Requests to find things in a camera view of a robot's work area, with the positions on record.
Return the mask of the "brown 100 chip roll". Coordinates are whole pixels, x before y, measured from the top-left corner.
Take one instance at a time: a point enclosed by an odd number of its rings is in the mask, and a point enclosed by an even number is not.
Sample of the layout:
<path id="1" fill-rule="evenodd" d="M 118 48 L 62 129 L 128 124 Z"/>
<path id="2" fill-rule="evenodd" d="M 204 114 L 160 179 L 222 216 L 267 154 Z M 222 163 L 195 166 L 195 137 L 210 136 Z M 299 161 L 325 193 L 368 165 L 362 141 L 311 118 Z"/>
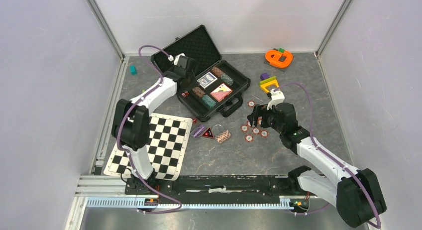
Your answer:
<path id="1" fill-rule="evenodd" d="M 206 93 L 199 87 L 199 86 L 197 86 L 197 87 L 194 87 L 193 89 L 192 89 L 192 91 L 193 91 L 193 93 L 196 95 L 196 96 L 198 96 L 200 99 L 202 99 L 203 98 L 203 96 L 204 95 L 206 95 Z"/>

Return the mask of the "brown poker chip roll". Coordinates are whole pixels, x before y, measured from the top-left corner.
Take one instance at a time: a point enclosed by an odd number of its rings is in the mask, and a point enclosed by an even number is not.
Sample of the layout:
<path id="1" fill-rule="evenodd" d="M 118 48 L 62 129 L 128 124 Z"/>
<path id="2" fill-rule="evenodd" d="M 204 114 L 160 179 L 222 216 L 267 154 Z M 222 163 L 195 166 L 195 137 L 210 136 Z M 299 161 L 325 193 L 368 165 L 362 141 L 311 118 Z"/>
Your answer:
<path id="1" fill-rule="evenodd" d="M 218 67 L 213 67 L 212 69 L 211 69 L 211 72 L 216 76 L 216 77 L 218 77 L 218 78 L 221 78 L 222 77 L 222 75 L 224 74 L 224 72 L 220 69 L 220 68 L 218 68 Z"/>

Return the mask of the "pink brown chip roll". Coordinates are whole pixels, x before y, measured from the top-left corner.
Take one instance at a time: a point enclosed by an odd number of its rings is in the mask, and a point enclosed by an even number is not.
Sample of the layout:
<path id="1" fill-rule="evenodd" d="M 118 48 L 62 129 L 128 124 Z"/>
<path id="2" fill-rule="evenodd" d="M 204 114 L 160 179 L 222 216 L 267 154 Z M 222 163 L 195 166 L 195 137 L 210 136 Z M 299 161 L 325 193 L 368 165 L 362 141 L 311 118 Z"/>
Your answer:
<path id="1" fill-rule="evenodd" d="M 220 134 L 218 134 L 215 139 L 217 140 L 217 142 L 219 144 L 224 143 L 225 141 L 227 141 L 229 138 L 231 137 L 231 133 L 229 132 L 228 129 L 224 130 L 223 132 L 221 132 Z"/>

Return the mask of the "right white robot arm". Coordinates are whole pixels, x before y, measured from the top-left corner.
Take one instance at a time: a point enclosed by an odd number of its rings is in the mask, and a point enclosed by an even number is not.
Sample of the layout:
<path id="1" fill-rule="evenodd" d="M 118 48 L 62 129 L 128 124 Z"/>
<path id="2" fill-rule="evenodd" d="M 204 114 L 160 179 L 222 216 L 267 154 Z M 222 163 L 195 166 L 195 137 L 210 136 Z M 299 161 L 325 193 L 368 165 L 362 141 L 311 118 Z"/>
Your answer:
<path id="1" fill-rule="evenodd" d="M 299 125 L 293 104 L 284 101 L 280 89 L 268 92 L 270 101 L 256 105 L 247 119 L 251 126 L 274 129 L 282 144 L 294 154 L 310 162 L 321 174 L 307 166 L 289 172 L 288 189 L 293 194 L 303 191 L 316 194 L 334 206 L 343 221 L 352 228 L 375 219 L 380 228 L 380 215 L 387 210 L 376 174 L 360 170 L 343 161 Z"/>

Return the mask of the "green blue chip roll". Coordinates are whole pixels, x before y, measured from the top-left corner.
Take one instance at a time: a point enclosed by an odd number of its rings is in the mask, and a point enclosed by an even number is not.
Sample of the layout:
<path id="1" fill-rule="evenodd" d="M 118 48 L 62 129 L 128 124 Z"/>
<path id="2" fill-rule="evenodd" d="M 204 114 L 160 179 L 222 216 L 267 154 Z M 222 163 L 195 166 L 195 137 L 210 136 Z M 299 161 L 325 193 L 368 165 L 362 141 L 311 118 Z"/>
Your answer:
<path id="1" fill-rule="evenodd" d="M 233 85 L 234 80 L 227 74 L 223 73 L 220 77 L 229 86 Z"/>

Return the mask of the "purple poker chip roll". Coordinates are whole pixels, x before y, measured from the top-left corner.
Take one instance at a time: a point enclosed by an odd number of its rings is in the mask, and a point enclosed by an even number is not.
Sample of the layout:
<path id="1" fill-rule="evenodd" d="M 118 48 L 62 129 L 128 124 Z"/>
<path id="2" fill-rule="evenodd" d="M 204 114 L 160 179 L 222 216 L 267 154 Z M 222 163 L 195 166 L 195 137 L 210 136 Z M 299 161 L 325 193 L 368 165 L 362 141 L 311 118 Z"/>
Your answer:
<path id="1" fill-rule="evenodd" d="M 192 131 L 191 131 L 191 133 L 190 133 L 190 135 L 193 137 L 193 138 L 198 138 L 198 137 L 200 137 L 204 132 L 206 131 L 206 127 L 203 125 L 203 124 L 199 124 L 197 127 L 195 127 Z"/>

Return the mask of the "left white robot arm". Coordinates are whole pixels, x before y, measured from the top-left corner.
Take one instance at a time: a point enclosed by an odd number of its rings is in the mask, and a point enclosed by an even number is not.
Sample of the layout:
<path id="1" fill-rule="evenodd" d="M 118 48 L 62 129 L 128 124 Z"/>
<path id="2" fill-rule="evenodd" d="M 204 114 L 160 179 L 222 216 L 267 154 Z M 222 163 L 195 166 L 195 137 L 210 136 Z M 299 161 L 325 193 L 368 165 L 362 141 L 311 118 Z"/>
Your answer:
<path id="1" fill-rule="evenodd" d="M 174 96 L 178 86 L 196 84 L 198 62 L 185 54 L 169 56 L 172 67 L 161 73 L 159 79 L 144 93 L 131 99 L 120 99 L 115 107 L 112 127 L 116 147 L 129 158 L 132 174 L 139 178 L 137 187 L 144 194 L 156 189 L 154 172 L 149 161 L 146 144 L 150 134 L 150 115 L 168 98 Z"/>

